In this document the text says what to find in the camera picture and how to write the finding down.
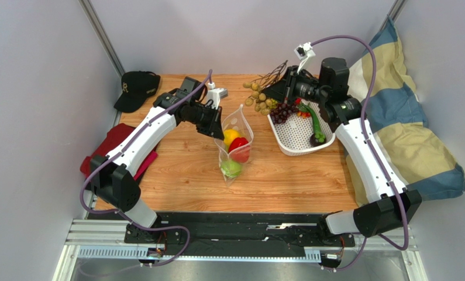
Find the yellow lemon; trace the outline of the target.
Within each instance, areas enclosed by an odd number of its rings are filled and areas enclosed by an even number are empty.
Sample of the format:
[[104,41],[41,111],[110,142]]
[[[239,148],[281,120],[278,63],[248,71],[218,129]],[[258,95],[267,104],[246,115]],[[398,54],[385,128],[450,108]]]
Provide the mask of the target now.
[[224,130],[223,135],[224,135],[223,142],[226,146],[230,146],[236,138],[241,137],[240,132],[235,129],[226,129]]

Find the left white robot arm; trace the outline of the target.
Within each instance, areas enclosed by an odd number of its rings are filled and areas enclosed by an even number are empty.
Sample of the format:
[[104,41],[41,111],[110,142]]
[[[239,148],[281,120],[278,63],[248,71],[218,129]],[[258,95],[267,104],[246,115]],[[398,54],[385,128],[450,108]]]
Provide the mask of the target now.
[[203,135],[224,139],[219,103],[227,96],[227,89],[216,87],[210,76],[203,82],[186,77],[180,88],[156,98],[145,119],[125,140],[105,156],[91,159],[86,188],[114,206],[132,224],[151,228],[157,214],[142,200],[136,173],[160,141],[181,122],[194,124]]

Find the tan longan bunch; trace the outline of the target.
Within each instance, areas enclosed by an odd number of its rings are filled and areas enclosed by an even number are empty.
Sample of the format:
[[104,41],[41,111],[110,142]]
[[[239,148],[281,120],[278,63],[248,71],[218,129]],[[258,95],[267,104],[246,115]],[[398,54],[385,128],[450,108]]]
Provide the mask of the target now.
[[253,107],[256,112],[264,116],[269,115],[277,107],[278,102],[267,96],[265,93],[266,88],[280,81],[287,68],[287,63],[288,60],[279,64],[269,73],[259,75],[252,81],[244,82],[243,88],[250,91],[249,96],[244,101],[244,105]]

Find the green apple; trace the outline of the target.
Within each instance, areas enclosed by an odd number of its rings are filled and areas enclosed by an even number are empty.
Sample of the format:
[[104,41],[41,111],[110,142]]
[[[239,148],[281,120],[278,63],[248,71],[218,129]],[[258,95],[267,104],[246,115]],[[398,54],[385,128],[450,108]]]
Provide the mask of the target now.
[[243,165],[232,159],[222,161],[220,170],[225,179],[232,179],[241,175],[243,171]]

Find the red bell pepper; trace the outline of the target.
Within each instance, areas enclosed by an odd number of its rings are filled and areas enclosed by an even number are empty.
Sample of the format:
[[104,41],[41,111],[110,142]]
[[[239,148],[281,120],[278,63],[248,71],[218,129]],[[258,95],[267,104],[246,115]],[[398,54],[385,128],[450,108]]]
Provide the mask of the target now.
[[236,138],[228,149],[229,157],[238,163],[246,163],[250,158],[250,151],[249,141],[244,137]]

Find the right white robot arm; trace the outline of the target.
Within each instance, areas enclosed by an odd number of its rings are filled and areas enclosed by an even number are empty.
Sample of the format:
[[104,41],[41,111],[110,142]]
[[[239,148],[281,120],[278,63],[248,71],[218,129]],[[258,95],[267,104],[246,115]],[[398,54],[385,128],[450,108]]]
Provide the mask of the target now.
[[262,93],[284,107],[299,98],[315,103],[320,117],[356,166],[368,203],[353,211],[326,215],[322,225],[328,234],[359,233],[373,237],[399,227],[407,233],[422,197],[418,191],[408,190],[392,173],[383,152],[376,147],[361,102],[348,94],[349,74],[345,59],[330,57],[322,61],[318,78],[301,66],[291,66]]

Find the clear polka-dot zip bag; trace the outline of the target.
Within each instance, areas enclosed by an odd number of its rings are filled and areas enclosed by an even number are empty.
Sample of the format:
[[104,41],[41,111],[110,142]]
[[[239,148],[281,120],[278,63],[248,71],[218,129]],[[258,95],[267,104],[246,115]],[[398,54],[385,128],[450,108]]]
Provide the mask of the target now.
[[227,186],[230,186],[245,170],[251,160],[253,131],[244,115],[244,105],[222,121],[225,139],[215,140],[218,148],[218,166]]

